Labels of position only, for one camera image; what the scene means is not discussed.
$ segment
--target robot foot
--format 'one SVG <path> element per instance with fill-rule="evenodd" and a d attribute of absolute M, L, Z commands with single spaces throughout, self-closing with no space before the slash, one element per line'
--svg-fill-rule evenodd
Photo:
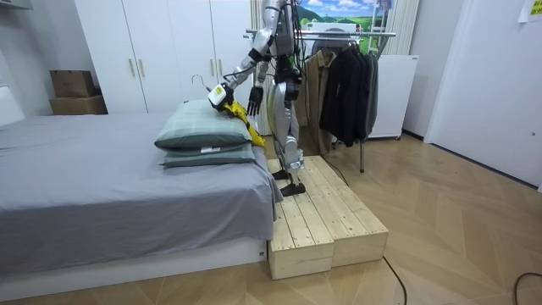
<path fill-rule="evenodd" d="M 283 197 L 302 194 L 305 191 L 306 191 L 305 186 L 302 183 L 300 183 L 297 186 L 295 184 L 289 184 L 288 186 L 285 186 L 280 189 L 280 192 L 282 193 Z"/>
<path fill-rule="evenodd" d="M 273 178 L 275 180 L 285 180 L 285 179 L 289 179 L 290 177 L 288 176 L 288 173 L 286 173 L 285 170 L 281 169 L 278 172 L 273 173 Z"/>

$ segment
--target sky in painting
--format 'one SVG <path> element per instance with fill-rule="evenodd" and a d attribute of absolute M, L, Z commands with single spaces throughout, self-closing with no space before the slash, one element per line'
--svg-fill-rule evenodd
<path fill-rule="evenodd" d="M 329 17 L 369 17 L 373 16 L 375 0 L 303 0 L 303 8 L 312 10 L 320 16 Z"/>

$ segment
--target white wardrobe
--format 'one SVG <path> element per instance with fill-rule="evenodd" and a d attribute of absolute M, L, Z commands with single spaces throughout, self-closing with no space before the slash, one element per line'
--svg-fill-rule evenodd
<path fill-rule="evenodd" d="M 110 114 L 207 98 L 250 51 L 250 0 L 75 0 Z M 247 105 L 252 79 L 235 91 Z"/>

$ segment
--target wooden step platform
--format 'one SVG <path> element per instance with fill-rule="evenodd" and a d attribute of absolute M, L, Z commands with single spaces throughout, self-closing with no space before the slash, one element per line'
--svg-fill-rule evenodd
<path fill-rule="evenodd" d="M 268 161 L 269 171 L 280 169 Z M 307 192 L 277 203 L 269 242 L 273 279 L 330 270 L 381 259 L 388 230 L 319 156 L 305 157 L 299 173 Z M 279 187 L 286 180 L 277 181 Z"/>

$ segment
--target wooden floor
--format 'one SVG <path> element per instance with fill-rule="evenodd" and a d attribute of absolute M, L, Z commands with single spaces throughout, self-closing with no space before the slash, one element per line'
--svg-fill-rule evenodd
<path fill-rule="evenodd" d="M 510 305 L 516 277 L 542 272 L 542 194 L 536 190 L 409 136 L 370 141 L 365 174 L 357 170 L 358 153 L 340 147 L 328 160 L 389 229 L 385 256 L 405 282 L 408 304 Z M 519 299 L 542 304 L 542 281 L 525 280 Z M 378 261 L 284 280 L 271 280 L 267 263 L 255 263 L 8 304 L 155 303 L 403 301 L 394 275 Z"/>

